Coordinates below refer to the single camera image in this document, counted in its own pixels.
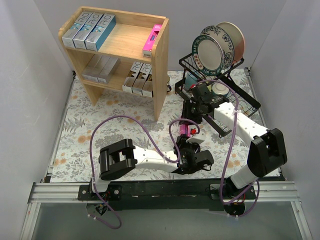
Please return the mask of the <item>pink toothpaste box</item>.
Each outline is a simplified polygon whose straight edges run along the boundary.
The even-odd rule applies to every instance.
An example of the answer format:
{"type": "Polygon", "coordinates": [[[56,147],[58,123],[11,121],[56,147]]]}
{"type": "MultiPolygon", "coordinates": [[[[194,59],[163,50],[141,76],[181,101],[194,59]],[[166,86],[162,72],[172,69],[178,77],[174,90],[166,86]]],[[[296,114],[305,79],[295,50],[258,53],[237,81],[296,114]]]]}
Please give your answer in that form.
{"type": "Polygon", "coordinates": [[[187,124],[181,124],[179,126],[179,134],[186,135],[187,137],[191,136],[191,127],[187,124]]]}

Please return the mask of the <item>dark striped toothpaste box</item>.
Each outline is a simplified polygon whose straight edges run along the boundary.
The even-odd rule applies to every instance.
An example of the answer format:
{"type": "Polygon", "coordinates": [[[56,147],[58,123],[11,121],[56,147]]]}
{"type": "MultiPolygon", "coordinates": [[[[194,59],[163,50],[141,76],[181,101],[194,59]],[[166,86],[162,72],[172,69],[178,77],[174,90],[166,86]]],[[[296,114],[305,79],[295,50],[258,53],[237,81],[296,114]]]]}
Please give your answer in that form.
{"type": "Polygon", "coordinates": [[[147,81],[147,78],[149,76],[149,73],[152,69],[152,65],[150,63],[144,63],[137,75],[137,78],[134,81],[134,84],[132,86],[132,92],[134,94],[142,95],[142,89],[147,81]]]}

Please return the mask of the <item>magenta toothpaste box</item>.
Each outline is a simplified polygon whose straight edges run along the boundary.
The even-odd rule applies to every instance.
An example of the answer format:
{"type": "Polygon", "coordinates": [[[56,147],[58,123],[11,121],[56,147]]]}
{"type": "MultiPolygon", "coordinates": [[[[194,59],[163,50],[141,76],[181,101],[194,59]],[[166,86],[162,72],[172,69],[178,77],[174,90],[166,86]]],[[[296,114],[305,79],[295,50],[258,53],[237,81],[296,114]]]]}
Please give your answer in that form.
{"type": "Polygon", "coordinates": [[[160,32],[162,28],[162,25],[161,24],[155,24],[143,46],[143,49],[142,49],[142,55],[144,57],[147,57],[147,58],[151,58],[152,57],[152,49],[153,49],[153,45],[156,41],[156,38],[160,32]]]}

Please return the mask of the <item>brown silver RO toothpaste box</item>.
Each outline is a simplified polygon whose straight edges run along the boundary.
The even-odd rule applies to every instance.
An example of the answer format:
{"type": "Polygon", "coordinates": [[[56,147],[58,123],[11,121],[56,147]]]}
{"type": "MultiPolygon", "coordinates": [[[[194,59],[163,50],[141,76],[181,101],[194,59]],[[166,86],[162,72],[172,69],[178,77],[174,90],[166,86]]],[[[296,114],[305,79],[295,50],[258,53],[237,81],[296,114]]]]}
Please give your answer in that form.
{"type": "Polygon", "coordinates": [[[143,96],[146,96],[146,97],[150,97],[152,98],[153,97],[153,76],[152,76],[152,69],[150,70],[147,78],[146,78],[146,81],[142,87],[142,95],[143,96]]]}

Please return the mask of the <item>silver black RO toothpaste box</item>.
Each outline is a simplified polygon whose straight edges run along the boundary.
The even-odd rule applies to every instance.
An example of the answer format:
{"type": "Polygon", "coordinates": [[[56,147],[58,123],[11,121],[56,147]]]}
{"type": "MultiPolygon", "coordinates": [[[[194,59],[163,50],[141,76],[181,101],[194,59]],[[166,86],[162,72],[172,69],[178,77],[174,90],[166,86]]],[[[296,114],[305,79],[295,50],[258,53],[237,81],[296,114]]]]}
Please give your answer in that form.
{"type": "Polygon", "coordinates": [[[124,92],[128,92],[128,93],[132,93],[133,92],[132,87],[133,87],[133,85],[135,83],[135,80],[136,80],[136,78],[137,78],[142,66],[143,66],[142,62],[135,61],[132,64],[132,66],[130,68],[130,71],[129,71],[129,73],[128,73],[127,77],[125,78],[125,81],[124,81],[124,83],[122,85],[122,90],[124,92]]]}

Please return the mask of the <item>silver Protefix toothpaste box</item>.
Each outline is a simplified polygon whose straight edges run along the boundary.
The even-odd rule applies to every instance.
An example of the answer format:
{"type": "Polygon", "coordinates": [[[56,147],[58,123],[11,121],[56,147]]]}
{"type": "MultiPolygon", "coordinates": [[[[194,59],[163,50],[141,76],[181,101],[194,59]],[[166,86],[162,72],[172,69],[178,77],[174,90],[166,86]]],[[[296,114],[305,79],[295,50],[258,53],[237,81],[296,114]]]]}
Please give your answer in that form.
{"type": "Polygon", "coordinates": [[[101,73],[101,71],[103,70],[104,66],[107,64],[108,60],[110,59],[109,56],[101,56],[101,58],[99,59],[99,61],[97,62],[97,64],[95,65],[95,67],[93,68],[93,70],[90,73],[90,80],[93,82],[99,82],[98,81],[98,76],[101,73]]]}

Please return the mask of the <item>white toothpaste box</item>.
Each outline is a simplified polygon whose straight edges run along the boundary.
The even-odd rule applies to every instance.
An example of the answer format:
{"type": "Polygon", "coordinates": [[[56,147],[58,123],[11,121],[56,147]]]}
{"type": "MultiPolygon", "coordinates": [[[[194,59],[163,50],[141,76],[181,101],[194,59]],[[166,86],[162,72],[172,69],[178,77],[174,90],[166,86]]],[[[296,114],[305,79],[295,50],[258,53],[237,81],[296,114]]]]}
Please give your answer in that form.
{"type": "Polygon", "coordinates": [[[119,58],[110,57],[98,75],[98,82],[102,84],[108,84],[120,63],[121,60],[119,58]]]}

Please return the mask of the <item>silver blue RO toothpaste box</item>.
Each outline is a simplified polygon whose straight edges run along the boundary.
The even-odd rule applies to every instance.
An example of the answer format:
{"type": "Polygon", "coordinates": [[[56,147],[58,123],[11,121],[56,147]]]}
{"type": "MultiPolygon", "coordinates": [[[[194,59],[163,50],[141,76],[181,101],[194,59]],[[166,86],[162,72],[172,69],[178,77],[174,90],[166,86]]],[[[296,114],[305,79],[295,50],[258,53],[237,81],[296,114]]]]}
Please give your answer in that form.
{"type": "Polygon", "coordinates": [[[86,21],[90,18],[91,15],[92,12],[90,11],[83,11],[79,15],[79,17],[75,20],[73,25],[62,36],[62,42],[65,47],[75,48],[73,38],[80,31],[81,27],[86,23],[86,21]]]}

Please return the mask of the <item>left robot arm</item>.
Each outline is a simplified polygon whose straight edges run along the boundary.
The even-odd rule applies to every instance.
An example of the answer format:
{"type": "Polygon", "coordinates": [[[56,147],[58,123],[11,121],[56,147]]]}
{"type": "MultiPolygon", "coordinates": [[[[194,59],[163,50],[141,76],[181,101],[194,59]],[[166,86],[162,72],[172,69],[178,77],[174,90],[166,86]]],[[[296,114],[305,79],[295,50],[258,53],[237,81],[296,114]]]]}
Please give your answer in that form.
{"type": "Polygon", "coordinates": [[[189,175],[205,170],[214,164],[209,150],[201,151],[200,143],[204,138],[188,137],[185,134],[177,138],[178,150],[164,153],[170,159],[165,160],[157,151],[133,145],[129,138],[103,147],[99,151],[99,172],[91,180],[89,194],[95,200],[106,196],[108,185],[133,169],[160,170],[167,173],[189,175]]]}

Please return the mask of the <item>cyan toothpaste box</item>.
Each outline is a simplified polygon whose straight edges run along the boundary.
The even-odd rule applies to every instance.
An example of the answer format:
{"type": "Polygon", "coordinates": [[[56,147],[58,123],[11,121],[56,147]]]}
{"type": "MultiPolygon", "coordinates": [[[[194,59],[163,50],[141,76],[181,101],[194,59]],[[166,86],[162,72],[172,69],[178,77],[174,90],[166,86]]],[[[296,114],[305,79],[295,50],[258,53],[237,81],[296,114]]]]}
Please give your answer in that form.
{"type": "Polygon", "coordinates": [[[87,50],[97,52],[116,26],[116,16],[105,13],[85,40],[87,50]]]}
{"type": "Polygon", "coordinates": [[[74,43],[74,47],[78,49],[86,49],[85,40],[95,28],[96,24],[99,22],[101,17],[103,16],[102,13],[93,12],[85,24],[81,27],[75,37],[72,39],[74,43]]]}

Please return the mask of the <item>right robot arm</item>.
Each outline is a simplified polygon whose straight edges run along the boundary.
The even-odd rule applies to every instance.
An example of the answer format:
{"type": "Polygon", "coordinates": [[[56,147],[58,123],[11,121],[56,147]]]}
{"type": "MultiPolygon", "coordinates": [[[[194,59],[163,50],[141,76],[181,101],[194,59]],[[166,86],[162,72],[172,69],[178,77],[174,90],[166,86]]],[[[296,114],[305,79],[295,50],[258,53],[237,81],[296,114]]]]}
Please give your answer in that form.
{"type": "Polygon", "coordinates": [[[239,198],[249,184],[287,163],[284,135],[279,129],[268,129],[255,123],[225,96],[212,95],[205,83],[194,86],[191,91],[193,97],[183,102],[182,118],[199,124],[210,115],[249,147],[246,164],[223,184],[221,192],[224,196],[239,198]]]}

